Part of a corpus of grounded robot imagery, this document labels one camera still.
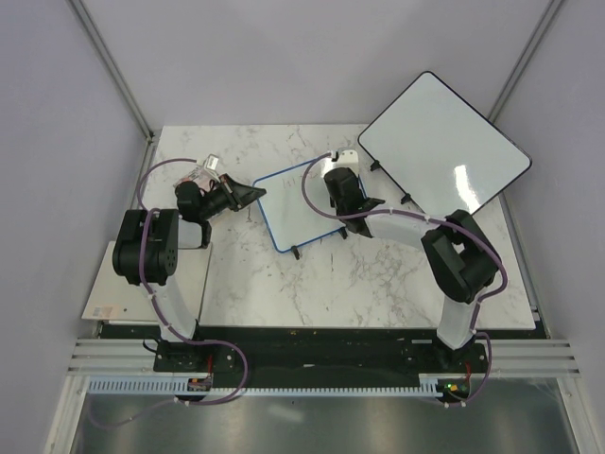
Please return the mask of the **small blue-framed whiteboard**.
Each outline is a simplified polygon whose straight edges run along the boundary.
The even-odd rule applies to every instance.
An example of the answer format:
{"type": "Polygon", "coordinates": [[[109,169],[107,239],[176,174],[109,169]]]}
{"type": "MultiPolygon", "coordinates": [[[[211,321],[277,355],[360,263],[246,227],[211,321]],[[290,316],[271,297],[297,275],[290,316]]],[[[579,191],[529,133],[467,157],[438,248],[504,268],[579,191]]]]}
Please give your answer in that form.
{"type": "Polygon", "coordinates": [[[344,224],[320,216],[316,211],[334,214],[324,182],[326,158],[309,160],[253,182],[254,187],[265,188],[267,194],[257,203],[268,227],[275,250],[291,253],[292,246],[300,247],[323,237],[339,234],[344,224]]]}

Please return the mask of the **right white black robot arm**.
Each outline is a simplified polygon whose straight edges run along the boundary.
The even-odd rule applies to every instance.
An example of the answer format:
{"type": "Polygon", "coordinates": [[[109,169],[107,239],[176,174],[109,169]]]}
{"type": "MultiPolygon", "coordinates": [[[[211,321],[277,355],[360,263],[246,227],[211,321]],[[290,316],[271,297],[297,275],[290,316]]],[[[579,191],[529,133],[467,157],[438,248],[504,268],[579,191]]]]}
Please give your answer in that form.
{"type": "Polygon", "coordinates": [[[433,277],[444,295],[440,340],[433,360],[442,371],[456,371],[467,360],[465,344],[475,332],[478,305],[502,268],[502,260],[473,216],[458,209],[444,219],[419,213],[381,209],[383,200],[368,198],[354,172],[341,167],[323,177],[331,205],[346,228],[417,248],[425,253],[433,277]]]}

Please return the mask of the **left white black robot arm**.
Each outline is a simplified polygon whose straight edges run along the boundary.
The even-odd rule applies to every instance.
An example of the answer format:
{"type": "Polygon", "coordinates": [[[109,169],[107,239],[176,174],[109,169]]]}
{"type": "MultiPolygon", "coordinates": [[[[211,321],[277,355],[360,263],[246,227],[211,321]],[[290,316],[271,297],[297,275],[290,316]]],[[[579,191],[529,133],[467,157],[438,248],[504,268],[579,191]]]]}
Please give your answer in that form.
{"type": "Polygon", "coordinates": [[[186,306],[175,280],[179,250],[210,246],[210,219],[229,209],[238,212],[267,194],[262,187],[236,182],[222,174],[207,191],[193,181],[175,189],[175,209],[126,211],[112,252],[114,272],[146,294],[164,341],[179,342],[175,361],[196,372],[207,361],[207,349],[194,340],[198,320],[186,306]]]}

